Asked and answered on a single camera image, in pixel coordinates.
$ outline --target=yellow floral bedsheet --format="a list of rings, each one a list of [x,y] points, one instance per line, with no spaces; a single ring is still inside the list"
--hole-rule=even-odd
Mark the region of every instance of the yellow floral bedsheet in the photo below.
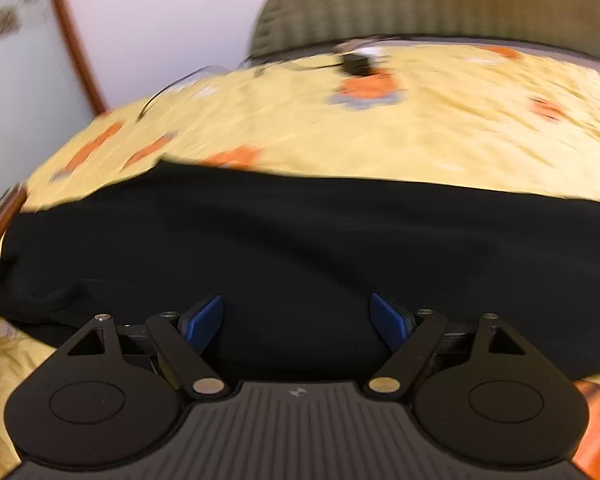
[[[161,156],[600,200],[597,72],[499,47],[383,51],[395,99],[365,109],[334,99],[347,87],[337,68],[300,70],[334,62],[316,56],[207,77],[161,95],[140,120],[144,101],[112,110],[35,171],[24,209],[77,200]],[[0,320],[0,477],[18,463],[4,403],[51,352]]]

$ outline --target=bed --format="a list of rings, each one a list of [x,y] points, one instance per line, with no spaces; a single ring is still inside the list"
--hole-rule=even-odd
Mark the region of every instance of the bed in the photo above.
[[[100,115],[31,175],[22,211],[159,160],[600,202],[600,0],[554,1],[268,0],[252,66]],[[388,101],[333,66],[335,45],[372,36]],[[0,318],[0,478],[18,463],[4,403],[52,351]],[[600,479],[597,438],[576,460]]]

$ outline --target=ribbed surface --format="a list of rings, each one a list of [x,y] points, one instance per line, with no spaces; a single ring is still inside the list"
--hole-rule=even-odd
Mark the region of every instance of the ribbed surface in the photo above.
[[[483,470],[420,436],[398,404],[350,383],[254,384],[201,404],[163,448],[115,470],[78,473],[27,463],[13,480],[583,480],[563,463],[539,471]]]
[[[600,58],[600,0],[268,0],[251,55],[375,34],[530,41]]]

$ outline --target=triangular cutout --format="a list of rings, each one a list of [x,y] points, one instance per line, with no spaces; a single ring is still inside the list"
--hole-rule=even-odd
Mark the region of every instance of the triangular cutout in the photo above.
[[[513,341],[511,336],[501,328],[495,328],[489,344],[489,352],[492,354],[525,355],[524,349]]]
[[[67,355],[98,355],[104,354],[104,344],[102,343],[102,329],[95,328],[84,336],[76,346],[74,346]]]

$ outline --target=black garment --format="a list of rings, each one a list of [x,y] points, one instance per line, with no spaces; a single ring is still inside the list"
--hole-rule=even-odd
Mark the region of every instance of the black garment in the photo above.
[[[364,380],[388,357],[376,290],[456,321],[498,312],[570,377],[600,371],[600,203],[587,200],[160,162],[19,215],[3,255],[17,263],[0,316],[52,344],[99,312],[142,323],[221,294],[205,357],[229,380]]]

